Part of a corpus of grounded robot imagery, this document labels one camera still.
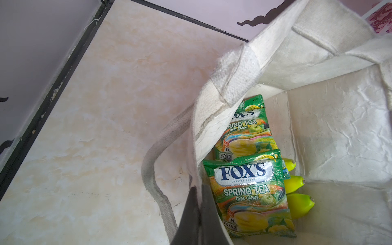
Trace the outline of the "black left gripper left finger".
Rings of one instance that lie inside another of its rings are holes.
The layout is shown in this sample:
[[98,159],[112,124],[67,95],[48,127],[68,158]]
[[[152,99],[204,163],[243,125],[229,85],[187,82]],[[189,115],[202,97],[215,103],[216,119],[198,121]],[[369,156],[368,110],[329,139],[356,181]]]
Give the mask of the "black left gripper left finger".
[[170,243],[171,245],[198,245],[199,244],[200,212],[198,205],[197,188],[189,190],[178,230]]

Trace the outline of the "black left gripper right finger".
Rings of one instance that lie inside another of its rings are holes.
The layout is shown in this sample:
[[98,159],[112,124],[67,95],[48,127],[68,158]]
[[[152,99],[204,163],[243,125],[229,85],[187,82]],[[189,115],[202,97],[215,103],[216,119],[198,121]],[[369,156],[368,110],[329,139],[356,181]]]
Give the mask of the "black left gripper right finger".
[[229,245],[229,238],[225,234],[221,220],[217,214],[212,191],[208,185],[202,185],[201,204],[201,244]]

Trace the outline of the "yellow-green candy bag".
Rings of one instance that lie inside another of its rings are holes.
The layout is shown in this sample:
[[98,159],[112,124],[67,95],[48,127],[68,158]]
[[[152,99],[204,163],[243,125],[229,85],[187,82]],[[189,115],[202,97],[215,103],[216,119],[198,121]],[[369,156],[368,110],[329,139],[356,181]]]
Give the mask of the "yellow-green candy bag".
[[279,149],[231,162],[203,161],[219,217],[232,237],[296,237],[283,164]]
[[217,161],[230,162],[237,157],[249,156],[278,149],[266,116],[261,95],[242,101],[228,127],[213,148]]

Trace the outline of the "yellow banana bunch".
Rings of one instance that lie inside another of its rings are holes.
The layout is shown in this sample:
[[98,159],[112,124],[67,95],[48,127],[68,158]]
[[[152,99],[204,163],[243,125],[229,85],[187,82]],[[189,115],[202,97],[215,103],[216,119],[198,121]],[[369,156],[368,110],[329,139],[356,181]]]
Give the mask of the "yellow banana bunch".
[[288,207],[292,219],[304,217],[315,205],[315,201],[311,196],[297,193],[304,185],[305,179],[301,176],[291,175],[289,179],[284,181]]

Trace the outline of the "beige canvas tote bag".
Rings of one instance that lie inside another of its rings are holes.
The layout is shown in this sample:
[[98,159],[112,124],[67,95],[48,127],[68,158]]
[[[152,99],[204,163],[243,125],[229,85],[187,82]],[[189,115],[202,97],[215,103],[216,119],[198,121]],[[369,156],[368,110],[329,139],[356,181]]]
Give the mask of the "beige canvas tote bag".
[[295,238],[232,237],[219,217],[230,245],[391,244],[392,36],[376,34],[338,1],[284,7],[219,60],[194,103],[149,149],[142,179],[169,242],[195,186],[201,245],[202,185],[211,189],[203,161],[217,161],[215,144],[240,103],[256,95],[264,99],[286,179],[303,177],[297,193],[315,205],[292,219]]

